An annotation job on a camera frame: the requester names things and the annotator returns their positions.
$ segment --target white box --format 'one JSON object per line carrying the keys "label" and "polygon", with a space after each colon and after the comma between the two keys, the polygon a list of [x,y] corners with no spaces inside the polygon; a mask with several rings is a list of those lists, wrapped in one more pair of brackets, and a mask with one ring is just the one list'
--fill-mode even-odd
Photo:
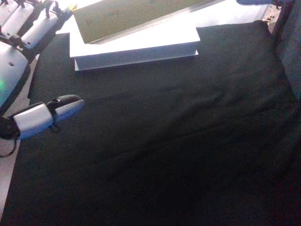
{"label": "white box", "polygon": [[71,20],[69,26],[74,27],[70,29],[70,57],[75,59],[76,71],[198,54],[200,38],[189,15],[100,45],[85,44],[75,19],[72,17]]}

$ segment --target wire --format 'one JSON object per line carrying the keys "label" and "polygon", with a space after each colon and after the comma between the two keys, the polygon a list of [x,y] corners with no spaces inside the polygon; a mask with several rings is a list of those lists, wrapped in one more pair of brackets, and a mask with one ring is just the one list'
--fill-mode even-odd
{"label": "wire", "polygon": [[17,140],[18,140],[18,137],[15,137],[13,150],[10,153],[5,154],[5,155],[0,154],[0,158],[7,158],[7,157],[11,156],[15,152],[15,150],[17,148]]}

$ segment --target black cloth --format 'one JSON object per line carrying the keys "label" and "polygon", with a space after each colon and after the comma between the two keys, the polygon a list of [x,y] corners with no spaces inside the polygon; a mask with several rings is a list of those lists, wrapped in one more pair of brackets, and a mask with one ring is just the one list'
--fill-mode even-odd
{"label": "black cloth", "polygon": [[296,222],[300,110],[267,25],[198,33],[198,57],[83,73],[57,35],[31,103],[77,94],[86,106],[59,134],[22,141],[2,223]]}

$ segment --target cardboard box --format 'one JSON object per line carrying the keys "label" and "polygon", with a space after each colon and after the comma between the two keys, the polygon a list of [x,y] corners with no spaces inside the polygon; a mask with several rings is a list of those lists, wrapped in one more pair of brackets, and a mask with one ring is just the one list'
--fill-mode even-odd
{"label": "cardboard box", "polygon": [[102,0],[73,11],[84,43],[98,44],[154,25],[175,13],[214,0]]}
{"label": "cardboard box", "polygon": [[200,41],[194,22],[178,18],[101,44],[85,44],[74,18],[70,29],[70,57],[75,70],[90,70],[197,55]]}

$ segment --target robotic hand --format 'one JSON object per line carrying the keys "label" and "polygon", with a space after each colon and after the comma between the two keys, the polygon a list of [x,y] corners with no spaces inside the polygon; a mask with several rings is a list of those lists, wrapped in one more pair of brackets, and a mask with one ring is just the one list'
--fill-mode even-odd
{"label": "robotic hand", "polygon": [[[49,103],[31,105],[8,118],[0,117],[0,138],[25,139],[40,133],[56,123],[78,112],[84,106],[84,100],[76,95],[58,97]],[[9,157],[13,152],[0,155]]]}

